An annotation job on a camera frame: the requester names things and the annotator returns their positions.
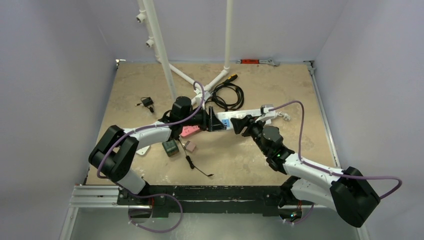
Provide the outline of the black plug adapter with cable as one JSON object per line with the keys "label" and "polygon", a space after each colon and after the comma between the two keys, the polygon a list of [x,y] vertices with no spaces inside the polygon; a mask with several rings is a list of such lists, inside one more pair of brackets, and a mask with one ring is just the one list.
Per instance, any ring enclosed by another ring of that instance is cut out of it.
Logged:
{"label": "black plug adapter with cable", "polygon": [[149,109],[149,111],[151,113],[154,113],[155,112],[155,110],[154,110],[154,101],[152,100],[151,97],[141,97],[140,98],[140,102],[139,103],[136,103],[134,106],[135,107],[138,107],[138,106],[141,106],[141,105],[143,105],[145,108]]}

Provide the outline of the white USB plug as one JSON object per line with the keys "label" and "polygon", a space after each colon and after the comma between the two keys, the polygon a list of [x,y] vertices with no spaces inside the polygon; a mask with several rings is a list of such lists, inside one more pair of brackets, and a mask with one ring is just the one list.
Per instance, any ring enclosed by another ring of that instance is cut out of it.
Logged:
{"label": "white USB plug", "polygon": [[143,147],[143,148],[140,148],[140,149],[138,149],[137,151],[136,151],[136,154],[138,154],[138,155],[140,155],[140,156],[144,156],[144,155],[146,155],[147,154],[147,152],[149,151],[149,149],[151,148],[151,146],[150,145],[148,145],[148,146],[145,146],[145,147]]}

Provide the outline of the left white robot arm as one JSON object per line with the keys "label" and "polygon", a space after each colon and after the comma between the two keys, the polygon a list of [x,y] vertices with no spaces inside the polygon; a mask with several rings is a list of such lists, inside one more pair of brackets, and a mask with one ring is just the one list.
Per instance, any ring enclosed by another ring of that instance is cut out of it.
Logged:
{"label": "left white robot arm", "polygon": [[136,152],[146,146],[178,139],[186,126],[197,126],[208,132],[227,128],[212,106],[208,110],[194,109],[188,97],[179,96],[172,108],[151,125],[126,129],[110,126],[90,153],[88,162],[108,180],[127,189],[130,199],[142,205],[149,199],[149,184],[131,170]]}

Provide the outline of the pink plug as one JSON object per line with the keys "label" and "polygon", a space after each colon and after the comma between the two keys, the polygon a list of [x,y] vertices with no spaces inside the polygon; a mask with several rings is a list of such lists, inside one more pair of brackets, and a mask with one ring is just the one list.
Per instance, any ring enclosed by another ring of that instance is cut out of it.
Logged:
{"label": "pink plug", "polygon": [[192,152],[194,152],[194,151],[195,151],[195,149],[196,149],[196,144],[195,144],[195,143],[193,143],[193,142],[191,142],[191,141],[186,141],[186,142],[184,142],[184,143],[183,143],[183,148],[184,148],[186,151],[188,151],[188,152],[192,153]]}

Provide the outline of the white power strip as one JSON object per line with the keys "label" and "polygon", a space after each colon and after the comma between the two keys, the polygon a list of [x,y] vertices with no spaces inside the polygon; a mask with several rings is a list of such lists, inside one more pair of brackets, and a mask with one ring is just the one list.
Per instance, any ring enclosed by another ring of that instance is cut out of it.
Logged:
{"label": "white power strip", "polygon": [[[278,113],[278,117],[283,118],[284,121],[289,122],[291,120],[291,116],[285,112],[277,112]],[[225,111],[225,112],[218,112],[216,114],[216,116],[218,117],[219,120],[222,121],[223,118],[227,117],[229,119],[231,118],[243,118],[246,115],[252,115],[253,118],[259,117],[261,115],[261,111],[260,108],[256,108],[256,109],[249,109],[249,110],[236,110],[236,111]],[[267,122],[265,122],[265,125],[270,125],[272,123],[272,120],[268,120]],[[232,130],[233,126],[231,124],[230,128],[226,128],[226,130]]]}

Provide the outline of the pink power socket block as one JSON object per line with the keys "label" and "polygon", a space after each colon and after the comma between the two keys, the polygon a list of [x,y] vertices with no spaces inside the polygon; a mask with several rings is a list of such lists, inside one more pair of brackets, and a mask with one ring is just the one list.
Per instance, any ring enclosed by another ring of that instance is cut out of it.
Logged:
{"label": "pink power socket block", "polygon": [[184,126],[182,128],[182,132],[181,132],[180,136],[182,138],[186,138],[186,137],[193,135],[193,134],[195,134],[199,131],[200,131],[200,128],[198,126]]}

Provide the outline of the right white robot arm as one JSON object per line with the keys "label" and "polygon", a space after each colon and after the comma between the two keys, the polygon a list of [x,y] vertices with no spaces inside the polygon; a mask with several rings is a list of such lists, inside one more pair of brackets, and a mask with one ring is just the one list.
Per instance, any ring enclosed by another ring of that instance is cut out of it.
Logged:
{"label": "right white robot arm", "polygon": [[349,225],[360,228],[381,202],[376,191],[354,168],[339,169],[301,157],[283,144],[279,128],[246,115],[230,120],[235,134],[251,137],[276,172],[288,175],[281,186],[282,203],[296,200],[333,209]]}

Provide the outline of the green plug adapter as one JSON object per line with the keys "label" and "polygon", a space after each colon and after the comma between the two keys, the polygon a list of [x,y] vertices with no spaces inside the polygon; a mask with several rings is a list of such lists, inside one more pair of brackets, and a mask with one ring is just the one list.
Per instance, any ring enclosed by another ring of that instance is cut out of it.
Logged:
{"label": "green plug adapter", "polygon": [[174,139],[163,142],[162,147],[168,157],[172,157],[180,152],[178,144]]}

